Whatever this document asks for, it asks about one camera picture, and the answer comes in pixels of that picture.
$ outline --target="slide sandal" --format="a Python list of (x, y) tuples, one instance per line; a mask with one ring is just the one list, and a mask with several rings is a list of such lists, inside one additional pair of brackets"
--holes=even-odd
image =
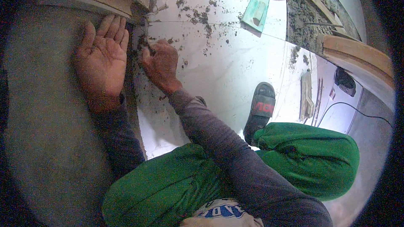
[(257, 85), (251, 102), (250, 115), (243, 130), (245, 141), (251, 144), (257, 130), (263, 129), (274, 112), (275, 91), (272, 85), (262, 82)]

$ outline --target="hand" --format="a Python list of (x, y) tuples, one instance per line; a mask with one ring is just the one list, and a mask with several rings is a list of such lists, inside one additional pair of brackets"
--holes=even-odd
[(156, 53), (151, 57), (149, 49), (143, 49), (141, 64), (145, 73), (164, 94), (172, 94), (182, 87), (181, 82), (175, 77), (178, 63), (177, 50), (166, 40), (159, 40), (150, 47), (156, 50)]
[(92, 112), (120, 105), (129, 41), (125, 24), (125, 18), (114, 15), (106, 16), (97, 32), (90, 21), (86, 24), (74, 65)]

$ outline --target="electric cord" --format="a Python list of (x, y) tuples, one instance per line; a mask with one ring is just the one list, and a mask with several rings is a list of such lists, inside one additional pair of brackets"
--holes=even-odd
[(327, 111), (328, 111), (331, 107), (333, 107), (334, 105), (339, 104), (339, 103), (343, 103), (343, 104), (346, 104), (346, 105), (348, 105), (348, 106), (351, 106), (351, 107), (354, 108), (357, 112), (361, 113), (361, 114), (362, 114), (363, 116), (365, 116), (365, 117), (368, 117), (368, 118), (375, 118), (375, 119), (383, 119), (384, 121), (387, 122), (387, 124), (389, 124), (389, 126), (390, 126), (391, 128), (393, 128), (393, 126), (390, 124), (389, 121), (387, 121), (387, 119), (382, 118), (382, 117), (377, 117), (377, 116), (368, 116), (368, 115), (366, 115), (366, 114), (360, 112), (358, 109), (356, 109), (355, 107), (353, 107), (353, 106), (350, 105), (349, 103), (344, 103), (344, 102), (338, 102), (338, 103), (333, 103), (333, 104), (331, 104), (330, 107), (328, 107), (328, 109), (326, 110), (326, 112), (324, 112), (324, 114), (323, 114), (323, 116), (321, 117), (320, 122), (318, 123), (317, 127), (320, 126), (321, 121), (323, 120), (323, 118), (324, 118), (324, 116), (326, 115)]

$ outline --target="green trowel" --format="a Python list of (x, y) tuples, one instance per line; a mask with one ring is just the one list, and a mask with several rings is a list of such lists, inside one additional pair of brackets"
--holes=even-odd
[(241, 18), (241, 22), (246, 23), (262, 33), (262, 30), (264, 30), (265, 18), (267, 17), (269, 2), (270, 0), (250, 0), (246, 11)]

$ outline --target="sleeve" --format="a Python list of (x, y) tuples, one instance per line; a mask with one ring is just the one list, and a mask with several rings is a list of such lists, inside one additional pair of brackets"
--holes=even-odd
[(92, 113), (95, 128), (107, 150), (107, 158), (115, 180), (123, 177), (145, 158), (139, 141), (129, 124), (126, 99), (120, 95), (120, 106), (116, 110), (104, 113)]
[(183, 88), (169, 96), (185, 132), (228, 175), (234, 197), (266, 226), (332, 226), (325, 206), (290, 184)]

